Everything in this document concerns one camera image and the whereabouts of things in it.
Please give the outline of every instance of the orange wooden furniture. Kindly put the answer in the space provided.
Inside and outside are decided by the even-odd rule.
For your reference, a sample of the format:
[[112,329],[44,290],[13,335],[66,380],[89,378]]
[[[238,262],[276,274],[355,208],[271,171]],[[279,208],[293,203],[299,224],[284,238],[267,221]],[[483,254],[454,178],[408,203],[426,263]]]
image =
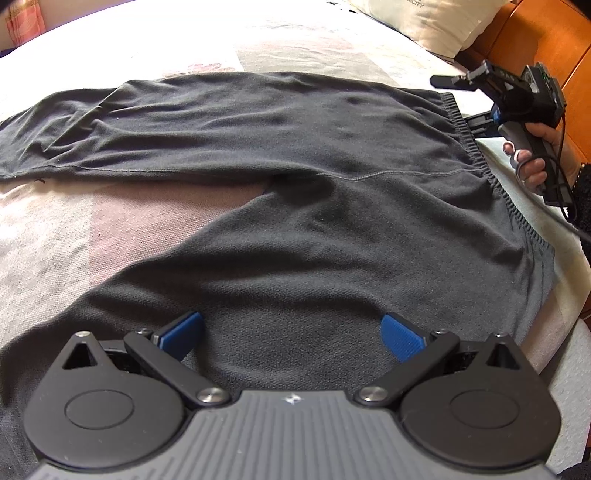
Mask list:
[[506,4],[493,23],[456,60],[468,69],[483,59],[521,74],[543,62],[567,101],[566,134],[582,162],[591,163],[591,21],[569,0]]

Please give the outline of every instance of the elastic waistband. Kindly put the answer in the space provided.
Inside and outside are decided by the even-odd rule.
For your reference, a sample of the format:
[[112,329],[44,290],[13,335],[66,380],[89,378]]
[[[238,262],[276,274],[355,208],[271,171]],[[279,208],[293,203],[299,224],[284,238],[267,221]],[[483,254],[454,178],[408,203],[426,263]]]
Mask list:
[[535,229],[530,225],[530,223],[525,219],[523,214],[513,203],[513,200],[511,200],[511,197],[509,197],[509,194],[501,185],[501,182],[495,177],[495,175],[491,171],[490,167],[488,166],[488,163],[482,155],[480,147],[478,147],[478,143],[476,143],[474,135],[472,135],[472,132],[468,127],[468,124],[464,120],[464,117],[462,117],[462,113],[460,112],[460,109],[458,108],[456,103],[456,98],[453,96],[452,93],[442,93],[441,98],[443,99],[443,105],[445,110],[447,111],[450,120],[453,122],[454,126],[456,127],[456,131],[460,135],[460,142],[462,143],[462,146],[472,158],[474,166],[482,170],[484,176],[492,185],[492,188],[496,192],[498,192],[504,199],[509,215],[511,215],[517,221],[519,226],[522,227],[527,234],[529,234],[529,236],[534,242],[538,243],[540,246],[544,248],[551,247],[550,244],[546,240],[544,240],[540,236],[540,234],[536,232]]

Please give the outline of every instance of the finger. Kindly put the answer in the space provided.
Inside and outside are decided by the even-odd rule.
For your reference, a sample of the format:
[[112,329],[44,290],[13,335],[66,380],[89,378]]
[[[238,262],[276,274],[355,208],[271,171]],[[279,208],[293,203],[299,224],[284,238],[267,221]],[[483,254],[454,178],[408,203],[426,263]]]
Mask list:
[[548,143],[552,144],[553,147],[560,146],[561,131],[555,130],[546,124],[526,123],[525,127],[529,130],[530,134],[543,138]]
[[525,180],[531,177],[532,175],[535,175],[536,173],[544,171],[545,164],[546,162],[543,158],[536,158],[535,160],[526,163],[519,169],[519,178],[521,180]]
[[531,152],[529,150],[518,150],[515,153],[517,163],[523,163],[531,158]]
[[505,155],[510,157],[515,153],[515,147],[511,142],[505,142],[505,144],[503,145],[503,152],[505,152]]
[[546,181],[546,177],[547,177],[547,175],[546,175],[545,171],[541,171],[539,173],[536,173],[535,175],[532,175],[524,182],[525,186],[530,191],[535,193],[535,188],[538,187],[539,185],[542,185]]

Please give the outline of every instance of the pillowcase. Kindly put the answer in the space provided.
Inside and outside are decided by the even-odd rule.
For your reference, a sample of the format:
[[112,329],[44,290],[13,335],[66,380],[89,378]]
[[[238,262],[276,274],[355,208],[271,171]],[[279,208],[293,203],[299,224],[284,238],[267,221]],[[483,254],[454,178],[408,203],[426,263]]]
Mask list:
[[414,40],[453,58],[468,48],[509,0],[349,0],[351,5]]

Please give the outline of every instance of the round black disc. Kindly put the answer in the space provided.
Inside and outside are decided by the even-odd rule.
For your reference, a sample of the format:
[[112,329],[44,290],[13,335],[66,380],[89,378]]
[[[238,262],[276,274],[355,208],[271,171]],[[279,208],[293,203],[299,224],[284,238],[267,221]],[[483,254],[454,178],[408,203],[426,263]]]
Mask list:
[[164,446],[183,422],[178,394],[152,378],[97,367],[64,378],[29,403],[24,423],[38,455],[69,468],[135,462]]
[[403,399],[400,419],[421,447],[470,469],[510,469],[547,456],[560,414],[541,382],[480,369],[433,378]]

